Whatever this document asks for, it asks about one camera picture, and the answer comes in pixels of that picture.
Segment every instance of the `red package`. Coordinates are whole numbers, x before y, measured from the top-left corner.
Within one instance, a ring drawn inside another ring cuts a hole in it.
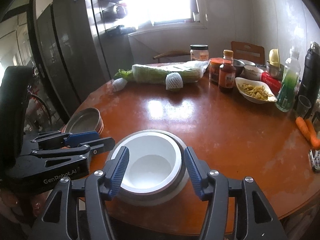
[[[271,91],[274,93],[275,96],[278,95],[281,89],[281,82],[279,80],[271,77],[269,73],[263,72],[261,74],[260,81],[266,83],[270,87]]]

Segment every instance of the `carrot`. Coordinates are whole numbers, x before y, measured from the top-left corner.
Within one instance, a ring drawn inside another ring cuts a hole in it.
[[[320,150],[320,140],[317,138],[317,133],[315,131],[315,128],[313,127],[310,120],[306,120],[305,122],[310,133],[310,143],[313,146],[313,148],[318,151]]]
[[[310,141],[310,132],[309,129],[306,125],[306,122],[303,120],[302,117],[297,117],[296,119],[296,124],[300,130],[300,132],[302,133],[302,135],[308,140]]]

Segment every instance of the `metal bolt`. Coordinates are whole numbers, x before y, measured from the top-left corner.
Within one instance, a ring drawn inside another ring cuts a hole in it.
[[[97,177],[100,177],[102,174],[103,174],[103,171],[101,171],[101,170],[94,172],[94,175]]]
[[[61,183],[67,183],[69,181],[68,177],[63,177],[62,179],[60,179]]]
[[[219,175],[219,171],[212,170],[212,171],[209,171],[209,174],[210,174],[211,176],[218,176],[218,175]]]
[[[253,182],[253,178],[251,178],[251,177],[245,177],[244,178],[244,180],[246,181],[246,182],[248,182],[248,183],[252,183]]]

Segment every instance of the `white inner pot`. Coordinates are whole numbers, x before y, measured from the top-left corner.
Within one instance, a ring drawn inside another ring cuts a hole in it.
[[[130,152],[129,164],[121,187],[129,192],[150,195],[171,185],[181,168],[181,152],[169,136],[158,132],[135,134],[115,149],[114,159],[122,146]]]

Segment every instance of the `round table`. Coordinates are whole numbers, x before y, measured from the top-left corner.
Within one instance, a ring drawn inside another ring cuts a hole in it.
[[[234,179],[252,176],[279,218],[306,205],[320,191],[320,175],[311,169],[310,146],[292,113],[282,113],[273,103],[247,101],[234,88],[223,94],[205,76],[185,84],[178,92],[164,85],[128,83],[113,92],[111,82],[93,92],[78,110],[100,110],[102,136],[120,141],[146,129],[171,132],[193,147],[210,168]],[[108,153],[95,156],[90,170],[101,169]],[[114,218],[163,233],[198,235],[207,202],[195,195],[191,182],[170,201],[136,207],[119,199],[106,202]],[[229,199],[226,232],[232,232],[234,199]]]

